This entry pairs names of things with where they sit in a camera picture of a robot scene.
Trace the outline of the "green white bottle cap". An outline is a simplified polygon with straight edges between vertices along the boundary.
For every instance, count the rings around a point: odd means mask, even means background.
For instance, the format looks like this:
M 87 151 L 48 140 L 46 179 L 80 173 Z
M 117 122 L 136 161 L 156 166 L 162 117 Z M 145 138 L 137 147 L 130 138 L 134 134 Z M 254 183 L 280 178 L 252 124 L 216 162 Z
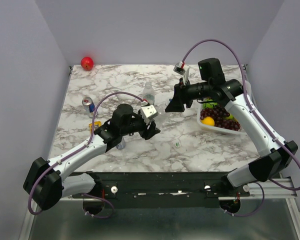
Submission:
M 181 144 L 180 144 L 179 141 L 176 141 L 176 142 L 174 143 L 174 145 L 175 145 L 175 147 L 177 147 L 177 148 L 180 148 L 180 147 L 181 147 Z

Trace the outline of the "green label water bottle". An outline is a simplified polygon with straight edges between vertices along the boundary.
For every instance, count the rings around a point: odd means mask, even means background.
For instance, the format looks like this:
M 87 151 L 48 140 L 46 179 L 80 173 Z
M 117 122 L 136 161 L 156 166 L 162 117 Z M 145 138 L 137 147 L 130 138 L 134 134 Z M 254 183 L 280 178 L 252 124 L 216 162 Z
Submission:
M 153 89 L 150 81 L 146 82 L 142 92 L 142 98 L 146 100 L 150 105 L 155 104 L 155 90 Z

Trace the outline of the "clear unlabeled plastic bottle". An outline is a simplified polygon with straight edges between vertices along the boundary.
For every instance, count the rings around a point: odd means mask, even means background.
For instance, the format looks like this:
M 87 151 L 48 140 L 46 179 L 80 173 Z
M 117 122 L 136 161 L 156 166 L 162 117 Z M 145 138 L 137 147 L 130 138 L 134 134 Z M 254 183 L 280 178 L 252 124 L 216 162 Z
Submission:
M 170 116 L 171 113 L 166 112 L 166 108 L 169 105 L 170 101 L 171 101 L 171 99 L 169 98 L 164 103 L 161 103 L 161 104 L 155 106 L 155 109 L 157 110 L 157 113 L 158 113 L 158 115 L 155 117 L 155 122 L 157 124 L 159 124 L 159 123 L 162 124 Z

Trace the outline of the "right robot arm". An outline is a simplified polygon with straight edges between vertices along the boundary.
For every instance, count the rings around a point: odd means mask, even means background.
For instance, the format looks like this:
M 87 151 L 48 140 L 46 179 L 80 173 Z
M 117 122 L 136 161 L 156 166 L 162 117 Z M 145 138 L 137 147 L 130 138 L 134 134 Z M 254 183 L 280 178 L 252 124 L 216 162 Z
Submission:
M 254 143 L 260 157 L 227 173 L 220 183 L 220 191 L 231 196 L 238 187 L 254 181 L 265 182 L 285 169 L 291 162 L 290 153 L 298 150 L 292 140 L 287 142 L 263 117 L 256 117 L 258 110 L 245 98 L 243 85 L 236 79 L 226 80 L 220 61 L 208 58 L 198 62 L 202 82 L 191 84 L 189 67 L 183 62 L 174 71 L 181 75 L 174 85 L 173 98 L 165 109 L 167 113 L 181 113 L 190 108 L 194 100 L 211 98 L 234 116 Z

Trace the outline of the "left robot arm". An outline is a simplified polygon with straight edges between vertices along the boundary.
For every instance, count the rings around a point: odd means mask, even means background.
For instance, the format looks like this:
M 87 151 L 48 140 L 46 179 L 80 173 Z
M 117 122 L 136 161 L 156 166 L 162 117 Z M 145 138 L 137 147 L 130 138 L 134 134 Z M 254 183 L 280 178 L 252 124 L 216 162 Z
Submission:
M 52 208 L 61 198 L 87 194 L 94 198 L 100 194 L 101 185 L 89 173 L 72 175 L 91 159 L 103 155 L 121 143 L 126 135 L 139 133 L 149 140 L 160 133 L 155 118 L 158 112 L 153 105 L 142 106 L 138 112 L 129 104 L 120 104 L 112 118 L 98 127 L 85 141 L 66 153 L 50 158 L 37 158 L 31 165 L 23 184 L 29 194 L 28 210 L 35 215 L 32 202 L 41 210 Z

